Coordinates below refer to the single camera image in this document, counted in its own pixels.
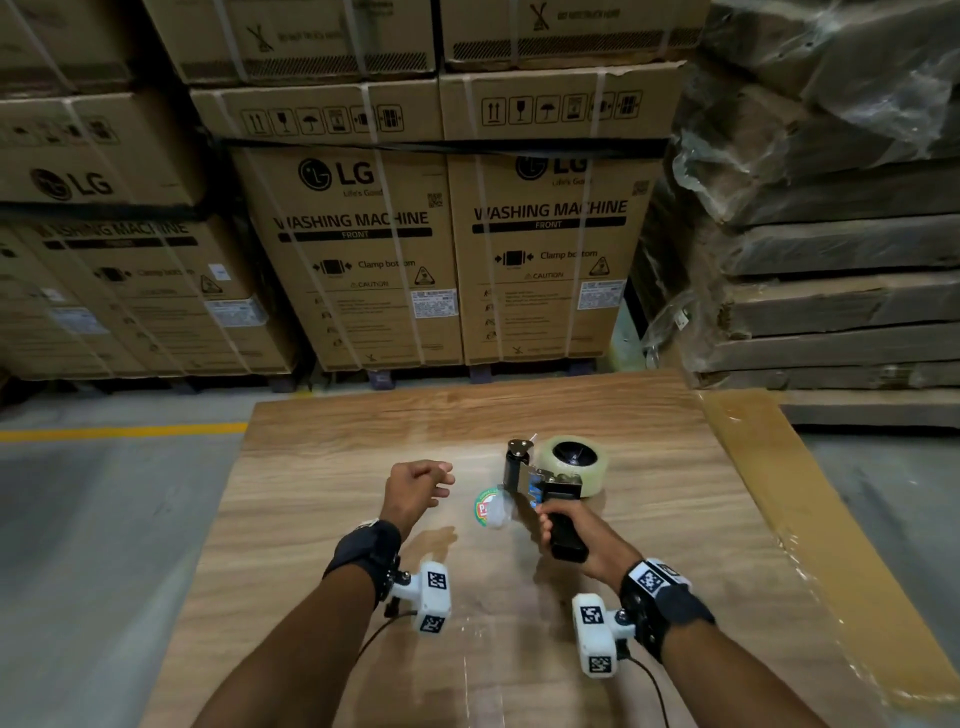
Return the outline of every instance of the wooden table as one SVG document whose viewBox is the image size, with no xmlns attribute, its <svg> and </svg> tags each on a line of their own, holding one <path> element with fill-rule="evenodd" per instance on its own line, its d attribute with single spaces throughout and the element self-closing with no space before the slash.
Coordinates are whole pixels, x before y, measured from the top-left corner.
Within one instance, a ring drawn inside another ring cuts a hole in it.
<svg viewBox="0 0 960 728">
<path fill-rule="evenodd" d="M 453 616 L 436 638 L 391 626 L 350 678 L 338 725 L 660 726 L 656 694 L 623 664 L 580 671 L 570 599 L 599 591 L 540 556 L 523 522 L 474 516 L 506 441 L 573 432 L 612 463 L 592 507 L 647 555 L 692 579 L 719 624 L 828 722 L 878 724 L 834 624 L 778 547 L 704 419 L 670 372 L 584 376 L 257 406 L 197 567 L 144 725 L 190 723 L 214 688 L 316 585 L 339 538 L 375 517 L 400 460 L 449 460 L 453 494 L 402 551 L 447 564 Z M 380 614 L 372 629 L 382 622 Z M 671 725 L 693 722 L 665 673 Z"/>
</svg>

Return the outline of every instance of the wristband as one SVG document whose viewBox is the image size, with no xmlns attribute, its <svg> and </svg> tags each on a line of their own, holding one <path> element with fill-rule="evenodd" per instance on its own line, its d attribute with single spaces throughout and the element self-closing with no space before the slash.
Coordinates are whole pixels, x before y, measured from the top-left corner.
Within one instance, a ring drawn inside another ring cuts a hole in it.
<svg viewBox="0 0 960 728">
<path fill-rule="evenodd" d="M 400 530 L 389 521 L 367 521 L 358 525 L 340 540 L 333 551 L 333 560 L 324 571 L 355 564 L 370 575 L 376 592 L 376 604 L 387 598 L 394 585 L 394 574 L 400 562 Z"/>
<path fill-rule="evenodd" d="M 620 583 L 620 605 L 636 624 L 636 639 L 657 662 L 674 624 L 703 619 L 716 624 L 707 605 L 690 593 L 690 581 L 660 559 L 634 564 Z"/>
</svg>

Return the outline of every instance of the hand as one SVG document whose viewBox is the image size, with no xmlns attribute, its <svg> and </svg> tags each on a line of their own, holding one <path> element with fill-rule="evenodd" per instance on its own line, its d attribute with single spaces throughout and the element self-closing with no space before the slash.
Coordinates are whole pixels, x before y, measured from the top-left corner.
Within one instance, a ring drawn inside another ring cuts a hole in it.
<svg viewBox="0 0 960 728">
<path fill-rule="evenodd" d="M 380 519 L 399 528 L 400 536 L 406 541 L 426 509 L 439 505 L 437 498 L 450 495 L 443 486 L 456 482 L 452 470 L 450 463 L 436 460 L 394 465 L 387 478 Z"/>
<path fill-rule="evenodd" d="M 643 558 L 581 500 L 553 498 L 538 505 L 537 513 L 540 514 L 540 543 L 546 547 L 550 546 L 550 529 L 553 527 L 548 514 L 563 513 L 570 517 L 590 551 L 584 563 L 584 574 L 602 581 L 615 592 L 619 593 L 620 582 L 630 567 Z"/>
</svg>

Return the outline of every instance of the gray floor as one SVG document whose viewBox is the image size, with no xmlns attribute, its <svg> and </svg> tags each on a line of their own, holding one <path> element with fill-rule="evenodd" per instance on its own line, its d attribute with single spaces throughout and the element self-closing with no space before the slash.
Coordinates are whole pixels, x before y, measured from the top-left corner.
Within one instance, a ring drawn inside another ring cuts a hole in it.
<svg viewBox="0 0 960 728">
<path fill-rule="evenodd" d="M 621 322 L 605 368 L 642 368 L 638 353 L 636 333 Z M 0 429 L 245 422 L 257 401 L 277 397 L 261 390 L 38 397 L 0 413 Z M 240 440 L 0 444 L 5 728 L 137 725 Z M 949 619 L 960 613 L 960 576 L 950 569 L 960 551 L 951 538 L 960 515 L 960 495 L 950 488 L 960 471 L 956 440 L 805 440 L 958 662 Z M 952 716 L 923 723 L 957 724 Z"/>
</svg>

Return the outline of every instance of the yellow floor line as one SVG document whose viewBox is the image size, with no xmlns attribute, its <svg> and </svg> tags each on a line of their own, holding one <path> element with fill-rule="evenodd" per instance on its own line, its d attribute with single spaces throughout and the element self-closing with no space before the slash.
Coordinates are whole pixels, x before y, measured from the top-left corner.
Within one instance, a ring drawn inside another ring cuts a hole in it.
<svg viewBox="0 0 960 728">
<path fill-rule="evenodd" d="M 246 431 L 247 423 L 159 425 L 155 427 L 87 427 L 83 429 L 16 429 L 0 430 L 0 443 L 47 443 L 58 440 L 100 440 L 111 437 L 229 435 Z"/>
</svg>

